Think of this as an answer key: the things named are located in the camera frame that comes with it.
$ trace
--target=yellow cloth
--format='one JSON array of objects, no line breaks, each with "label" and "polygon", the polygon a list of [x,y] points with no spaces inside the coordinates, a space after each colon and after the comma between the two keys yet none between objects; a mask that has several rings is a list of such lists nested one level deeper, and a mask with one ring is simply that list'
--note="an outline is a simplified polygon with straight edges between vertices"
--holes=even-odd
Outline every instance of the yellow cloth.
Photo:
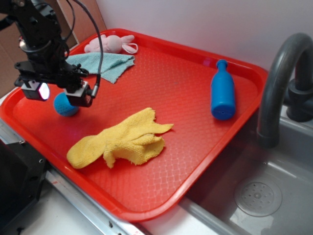
[{"label": "yellow cloth", "polygon": [[156,113],[146,108],[103,130],[95,136],[86,136],[67,153],[67,160],[76,169],[93,163],[103,155],[109,168],[115,159],[124,158],[135,165],[141,165],[162,151],[165,142],[161,134],[170,130],[173,124],[160,125],[154,122]]}]

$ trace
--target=sink drain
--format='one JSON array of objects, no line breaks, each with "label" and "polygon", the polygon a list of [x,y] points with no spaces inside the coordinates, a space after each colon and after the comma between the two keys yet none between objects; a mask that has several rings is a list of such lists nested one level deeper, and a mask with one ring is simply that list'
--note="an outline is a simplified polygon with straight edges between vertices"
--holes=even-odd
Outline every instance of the sink drain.
[{"label": "sink drain", "polygon": [[279,187],[267,178],[248,178],[237,185],[235,201],[243,212],[263,217],[278,210],[282,203],[282,193]]}]

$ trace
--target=blue plastic bottle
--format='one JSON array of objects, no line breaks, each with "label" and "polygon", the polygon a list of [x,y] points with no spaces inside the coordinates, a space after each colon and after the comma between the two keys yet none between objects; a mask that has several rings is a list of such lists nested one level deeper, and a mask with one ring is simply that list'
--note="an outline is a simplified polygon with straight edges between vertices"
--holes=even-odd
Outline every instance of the blue plastic bottle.
[{"label": "blue plastic bottle", "polygon": [[234,81],[226,71],[226,60],[219,60],[216,67],[218,72],[211,83],[211,113],[216,119],[227,120],[236,112]]}]

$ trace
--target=blue sponge ball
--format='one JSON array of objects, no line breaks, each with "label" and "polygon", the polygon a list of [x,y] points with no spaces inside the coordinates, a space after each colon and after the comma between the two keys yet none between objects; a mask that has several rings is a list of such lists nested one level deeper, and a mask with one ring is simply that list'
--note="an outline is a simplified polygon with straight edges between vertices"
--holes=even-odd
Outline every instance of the blue sponge ball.
[{"label": "blue sponge ball", "polygon": [[67,95],[65,93],[58,94],[54,99],[54,109],[57,111],[58,114],[70,117],[73,116],[75,113],[77,113],[78,108],[76,106],[72,106],[68,99]]}]

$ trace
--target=light blue cloth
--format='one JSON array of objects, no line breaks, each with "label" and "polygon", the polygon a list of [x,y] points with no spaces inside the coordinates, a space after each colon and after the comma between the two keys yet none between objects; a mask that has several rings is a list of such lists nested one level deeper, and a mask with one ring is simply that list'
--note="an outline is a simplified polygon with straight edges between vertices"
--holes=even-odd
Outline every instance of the light blue cloth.
[{"label": "light blue cloth", "polygon": [[[130,66],[134,65],[133,55],[103,53],[101,77],[115,83],[120,75]],[[81,64],[90,74],[97,74],[100,61],[100,52],[71,55],[67,62],[71,65]]]}]

